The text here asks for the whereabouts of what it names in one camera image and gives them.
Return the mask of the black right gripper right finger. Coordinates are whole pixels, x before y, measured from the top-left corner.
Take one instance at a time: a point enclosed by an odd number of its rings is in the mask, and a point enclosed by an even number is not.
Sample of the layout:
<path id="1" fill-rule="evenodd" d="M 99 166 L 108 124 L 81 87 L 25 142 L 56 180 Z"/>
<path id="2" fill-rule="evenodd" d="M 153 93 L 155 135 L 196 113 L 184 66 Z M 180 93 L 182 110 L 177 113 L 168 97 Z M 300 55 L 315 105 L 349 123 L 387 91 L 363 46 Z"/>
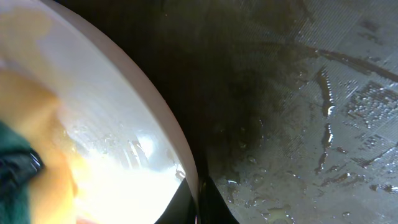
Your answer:
<path id="1" fill-rule="evenodd" d="M 210 176 L 203 179 L 198 206 L 200 224 L 239 224 Z"/>

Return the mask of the pink plate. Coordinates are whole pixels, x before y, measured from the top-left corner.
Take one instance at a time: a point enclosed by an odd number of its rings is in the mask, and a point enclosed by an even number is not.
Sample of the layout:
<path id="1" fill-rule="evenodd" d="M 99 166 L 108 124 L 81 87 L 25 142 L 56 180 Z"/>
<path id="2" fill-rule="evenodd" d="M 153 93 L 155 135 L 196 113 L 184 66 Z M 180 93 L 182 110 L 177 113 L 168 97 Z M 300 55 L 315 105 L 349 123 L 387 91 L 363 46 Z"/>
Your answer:
<path id="1" fill-rule="evenodd" d="M 76 223 L 156 223 L 198 175 L 182 130 L 145 73 L 95 26 L 53 1 L 1 2 L 1 71 L 60 101 L 73 143 Z"/>

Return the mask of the yellow green scrub sponge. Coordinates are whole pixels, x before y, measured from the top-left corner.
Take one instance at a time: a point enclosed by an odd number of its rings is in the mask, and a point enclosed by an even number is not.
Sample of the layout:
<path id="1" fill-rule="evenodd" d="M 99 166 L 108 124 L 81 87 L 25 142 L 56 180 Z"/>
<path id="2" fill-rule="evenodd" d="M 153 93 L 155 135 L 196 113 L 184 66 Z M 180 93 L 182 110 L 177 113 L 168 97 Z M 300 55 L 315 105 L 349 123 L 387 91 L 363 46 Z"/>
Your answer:
<path id="1" fill-rule="evenodd" d="M 1 223 L 76 223 L 59 106 L 41 84 L 1 71 Z"/>

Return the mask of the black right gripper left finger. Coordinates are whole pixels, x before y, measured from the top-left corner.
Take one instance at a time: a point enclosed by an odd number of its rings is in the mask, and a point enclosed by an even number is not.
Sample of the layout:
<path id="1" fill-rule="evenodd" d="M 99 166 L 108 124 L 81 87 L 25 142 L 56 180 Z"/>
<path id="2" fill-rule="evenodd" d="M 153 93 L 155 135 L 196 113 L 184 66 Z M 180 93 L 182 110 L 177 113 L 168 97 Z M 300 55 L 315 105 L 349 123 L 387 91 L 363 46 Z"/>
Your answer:
<path id="1" fill-rule="evenodd" d="M 186 179 L 183 179 L 165 212 L 155 224 L 195 224 L 196 209 Z"/>

